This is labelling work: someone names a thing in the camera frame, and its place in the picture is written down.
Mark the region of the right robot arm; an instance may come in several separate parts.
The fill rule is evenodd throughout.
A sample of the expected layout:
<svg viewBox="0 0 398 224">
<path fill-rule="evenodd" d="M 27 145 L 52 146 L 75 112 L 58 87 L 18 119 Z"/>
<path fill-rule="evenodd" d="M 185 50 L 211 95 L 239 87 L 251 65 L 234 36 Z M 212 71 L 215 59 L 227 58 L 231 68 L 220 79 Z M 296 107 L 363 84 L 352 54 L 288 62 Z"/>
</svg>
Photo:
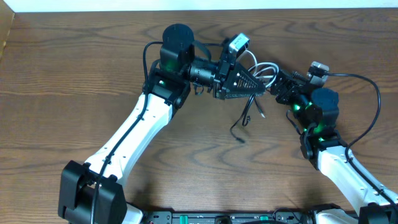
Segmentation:
<svg viewBox="0 0 398 224">
<path fill-rule="evenodd" d="M 346 197 L 356 216 L 335 204 L 318 205 L 302 223 L 397 223 L 397 194 L 378 181 L 358 160 L 336 129 L 338 93 L 325 88 L 325 70 L 310 69 L 311 77 L 279 71 L 271 85 L 278 103 L 289 105 L 300 135 L 303 157 L 328 177 Z"/>
</svg>

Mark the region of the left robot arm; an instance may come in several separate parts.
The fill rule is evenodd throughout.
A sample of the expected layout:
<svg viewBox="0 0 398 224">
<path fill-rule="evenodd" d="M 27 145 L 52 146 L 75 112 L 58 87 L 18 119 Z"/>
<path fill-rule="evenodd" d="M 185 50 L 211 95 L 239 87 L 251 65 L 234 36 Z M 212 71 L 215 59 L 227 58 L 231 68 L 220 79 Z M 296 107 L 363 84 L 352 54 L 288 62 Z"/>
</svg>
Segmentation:
<svg viewBox="0 0 398 224">
<path fill-rule="evenodd" d="M 62 171 L 58 215 L 69 223 L 140 223 L 143 211 L 126 201 L 124 186 L 155 135 L 170 123 L 191 91 L 207 90 L 226 100 L 261 95 L 264 85 L 238 58 L 249 37 L 236 34 L 220 43 L 219 60 L 184 24 L 164 30 L 159 59 L 144 65 L 144 84 L 125 122 L 84 163 L 70 161 Z"/>
</svg>

